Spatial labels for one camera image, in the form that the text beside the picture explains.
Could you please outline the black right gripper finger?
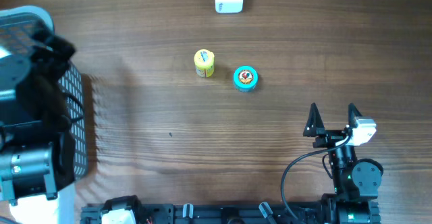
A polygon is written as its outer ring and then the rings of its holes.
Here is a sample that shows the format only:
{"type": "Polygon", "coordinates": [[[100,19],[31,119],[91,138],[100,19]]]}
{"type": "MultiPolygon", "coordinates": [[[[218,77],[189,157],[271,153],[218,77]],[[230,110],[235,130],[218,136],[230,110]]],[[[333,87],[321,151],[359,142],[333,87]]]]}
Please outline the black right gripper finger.
{"type": "Polygon", "coordinates": [[[318,107],[316,103],[312,103],[308,115],[308,120],[304,127],[303,136],[305,137],[317,137],[325,135],[325,126],[321,119],[318,107]]]}
{"type": "Polygon", "coordinates": [[[356,108],[354,103],[350,103],[348,105],[348,125],[351,128],[357,128],[361,119],[362,114],[360,111],[356,108]]]}

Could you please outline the teal tin can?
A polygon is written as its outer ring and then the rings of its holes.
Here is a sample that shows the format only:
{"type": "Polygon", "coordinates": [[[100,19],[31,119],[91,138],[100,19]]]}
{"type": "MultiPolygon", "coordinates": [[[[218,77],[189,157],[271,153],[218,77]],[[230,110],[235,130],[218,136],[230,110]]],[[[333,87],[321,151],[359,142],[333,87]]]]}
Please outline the teal tin can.
{"type": "Polygon", "coordinates": [[[259,75],[257,71],[249,65],[238,67],[233,74],[234,87],[240,92],[253,91],[258,81],[259,75]]]}

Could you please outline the yellow cylindrical container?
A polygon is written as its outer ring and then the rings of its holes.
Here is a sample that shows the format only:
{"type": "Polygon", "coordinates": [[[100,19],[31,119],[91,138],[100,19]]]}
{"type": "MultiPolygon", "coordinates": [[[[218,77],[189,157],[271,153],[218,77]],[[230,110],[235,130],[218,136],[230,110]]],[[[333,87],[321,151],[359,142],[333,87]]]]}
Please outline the yellow cylindrical container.
{"type": "Polygon", "coordinates": [[[212,76],[215,70],[214,53],[206,49],[198,50],[194,55],[194,64],[196,73],[201,78],[212,76]]]}

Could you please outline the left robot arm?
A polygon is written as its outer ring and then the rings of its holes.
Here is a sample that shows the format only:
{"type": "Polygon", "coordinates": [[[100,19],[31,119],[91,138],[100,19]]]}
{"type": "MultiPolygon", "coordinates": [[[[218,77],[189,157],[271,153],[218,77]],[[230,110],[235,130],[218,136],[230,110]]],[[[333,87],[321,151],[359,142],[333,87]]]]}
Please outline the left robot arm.
{"type": "Polygon", "coordinates": [[[14,223],[73,223],[88,172],[72,43],[21,7],[1,12],[1,199],[14,223]]]}

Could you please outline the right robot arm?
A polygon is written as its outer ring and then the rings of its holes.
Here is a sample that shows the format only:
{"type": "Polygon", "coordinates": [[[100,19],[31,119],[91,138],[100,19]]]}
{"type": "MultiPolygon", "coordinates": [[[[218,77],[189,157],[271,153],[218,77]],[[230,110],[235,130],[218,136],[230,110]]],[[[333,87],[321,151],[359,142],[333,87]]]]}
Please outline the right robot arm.
{"type": "Polygon", "coordinates": [[[317,207],[317,223],[376,224],[381,222],[378,189],[383,167],[373,159],[358,159],[355,148],[367,143],[377,124],[363,116],[354,104],[348,105],[348,125],[327,130],[316,104],[310,106],[303,135],[314,137],[314,148],[328,152],[333,194],[324,194],[317,207]]]}

